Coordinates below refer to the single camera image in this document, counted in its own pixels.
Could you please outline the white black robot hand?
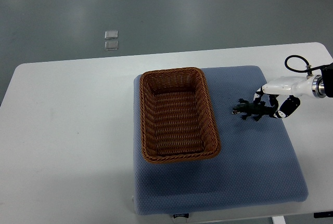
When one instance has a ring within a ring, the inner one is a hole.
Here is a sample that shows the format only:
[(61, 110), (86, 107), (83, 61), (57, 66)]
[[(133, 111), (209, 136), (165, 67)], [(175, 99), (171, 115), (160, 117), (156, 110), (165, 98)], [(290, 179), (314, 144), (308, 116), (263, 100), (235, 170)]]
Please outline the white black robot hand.
[(326, 97), (324, 82), (320, 75), (289, 76), (272, 80), (255, 92), (253, 102), (259, 103), (264, 94), (270, 96), (270, 103), (276, 108), (276, 111), (271, 114), (274, 118), (290, 116), (300, 105), (300, 97), (303, 95), (315, 98)]

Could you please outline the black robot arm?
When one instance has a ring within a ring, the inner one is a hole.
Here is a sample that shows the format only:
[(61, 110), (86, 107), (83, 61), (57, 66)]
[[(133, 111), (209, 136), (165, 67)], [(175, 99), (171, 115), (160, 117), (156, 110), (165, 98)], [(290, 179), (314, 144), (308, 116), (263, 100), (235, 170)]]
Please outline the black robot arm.
[(333, 64), (331, 63), (321, 68), (322, 80), (318, 86), (319, 92), (329, 98), (333, 97), (332, 66)]

